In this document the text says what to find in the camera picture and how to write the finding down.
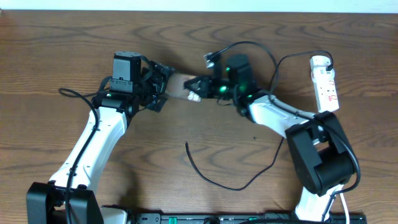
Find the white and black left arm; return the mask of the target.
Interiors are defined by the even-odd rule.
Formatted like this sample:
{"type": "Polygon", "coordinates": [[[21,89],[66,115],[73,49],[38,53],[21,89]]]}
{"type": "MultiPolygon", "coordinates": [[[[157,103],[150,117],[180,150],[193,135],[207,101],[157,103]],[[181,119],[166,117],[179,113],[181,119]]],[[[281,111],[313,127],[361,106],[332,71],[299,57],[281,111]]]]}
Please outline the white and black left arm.
{"type": "Polygon", "coordinates": [[[95,193],[118,140],[141,110],[160,112],[174,68],[136,52],[114,54],[113,74],[97,92],[81,95],[67,88],[59,92],[81,98],[90,107],[88,122],[66,161],[47,183],[34,182],[26,195],[29,223],[132,223],[128,209],[100,207],[95,193]]]}

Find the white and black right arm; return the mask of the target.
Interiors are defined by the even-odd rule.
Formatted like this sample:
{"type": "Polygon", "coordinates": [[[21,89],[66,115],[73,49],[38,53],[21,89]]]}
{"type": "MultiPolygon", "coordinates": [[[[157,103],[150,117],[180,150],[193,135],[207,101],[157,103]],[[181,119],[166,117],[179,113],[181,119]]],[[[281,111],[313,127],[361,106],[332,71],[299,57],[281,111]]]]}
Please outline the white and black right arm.
{"type": "Polygon", "coordinates": [[[310,222],[331,220],[330,209],[352,175],[360,177],[359,163],[334,112],[339,109],[333,57],[324,50],[311,51],[310,77],[315,90],[317,113],[302,111],[280,101],[273,91],[259,88],[245,55],[228,59],[227,78],[214,70],[184,82],[184,88],[200,98],[232,100],[241,116],[263,125],[287,141],[294,169],[303,185],[295,208],[298,219],[310,222]]]}

